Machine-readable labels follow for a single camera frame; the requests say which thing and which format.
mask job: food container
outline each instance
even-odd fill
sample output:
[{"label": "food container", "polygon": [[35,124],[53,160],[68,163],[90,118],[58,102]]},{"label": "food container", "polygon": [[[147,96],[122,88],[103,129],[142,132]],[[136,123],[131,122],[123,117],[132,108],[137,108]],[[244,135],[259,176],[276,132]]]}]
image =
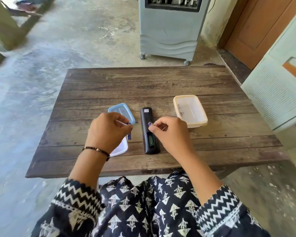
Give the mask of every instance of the food container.
[{"label": "food container", "polygon": [[135,118],[125,103],[120,103],[120,104],[111,106],[108,112],[118,112],[121,115],[125,116],[129,120],[130,124],[132,125],[135,124]]},{"label": "food container", "polygon": [[181,95],[173,98],[177,117],[187,123],[188,128],[207,125],[208,119],[196,95]]},{"label": "food container", "polygon": [[123,154],[123,153],[125,153],[127,150],[128,150],[128,144],[127,144],[126,137],[124,137],[123,140],[122,140],[122,142],[119,144],[119,146],[116,147],[116,148],[114,149],[114,151],[111,152],[110,157],[113,157],[113,156],[117,156],[117,155]]}]

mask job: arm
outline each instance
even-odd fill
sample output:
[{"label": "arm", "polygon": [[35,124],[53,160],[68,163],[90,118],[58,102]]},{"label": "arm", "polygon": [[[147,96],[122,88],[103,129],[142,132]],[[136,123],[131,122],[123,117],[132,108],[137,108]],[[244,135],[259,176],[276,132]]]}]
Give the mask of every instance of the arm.
[{"label": "arm", "polygon": [[[101,114],[91,123],[86,145],[111,153],[133,126],[118,113]],[[104,205],[96,183],[107,156],[86,149],[79,155],[68,179],[57,192],[47,212],[37,221],[32,235],[91,236]]]},{"label": "arm", "polygon": [[270,236],[197,155],[186,122],[179,118],[162,117],[149,130],[189,176],[201,203],[195,218],[205,236]]}]

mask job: black and white dress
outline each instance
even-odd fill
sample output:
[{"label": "black and white dress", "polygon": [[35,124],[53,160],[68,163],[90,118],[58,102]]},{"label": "black and white dress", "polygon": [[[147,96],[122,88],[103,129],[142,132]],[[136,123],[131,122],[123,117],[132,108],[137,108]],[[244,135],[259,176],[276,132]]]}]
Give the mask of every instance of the black and white dress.
[{"label": "black and white dress", "polygon": [[270,236],[225,185],[203,206],[185,172],[134,186],[126,177],[100,193],[66,179],[33,237]]}]

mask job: power cord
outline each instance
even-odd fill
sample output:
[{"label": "power cord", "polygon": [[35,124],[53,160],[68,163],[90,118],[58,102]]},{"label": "power cord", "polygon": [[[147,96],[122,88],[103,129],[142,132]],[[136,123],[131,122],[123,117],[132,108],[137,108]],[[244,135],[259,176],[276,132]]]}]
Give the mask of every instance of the power cord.
[{"label": "power cord", "polygon": [[208,13],[207,14],[209,14],[209,12],[213,9],[213,7],[215,6],[215,2],[216,2],[216,0],[214,1],[214,4],[213,4],[213,6],[211,7],[211,9],[208,11]]}]

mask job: blue lid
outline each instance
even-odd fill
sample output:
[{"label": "blue lid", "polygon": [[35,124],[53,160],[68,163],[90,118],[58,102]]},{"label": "blue lid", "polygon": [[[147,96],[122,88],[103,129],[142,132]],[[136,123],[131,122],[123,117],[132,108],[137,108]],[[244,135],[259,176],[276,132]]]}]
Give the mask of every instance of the blue lid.
[{"label": "blue lid", "polygon": [[121,115],[125,116],[132,125],[135,124],[135,118],[125,103],[120,103],[120,104],[111,106],[109,108],[109,112],[118,112]]}]

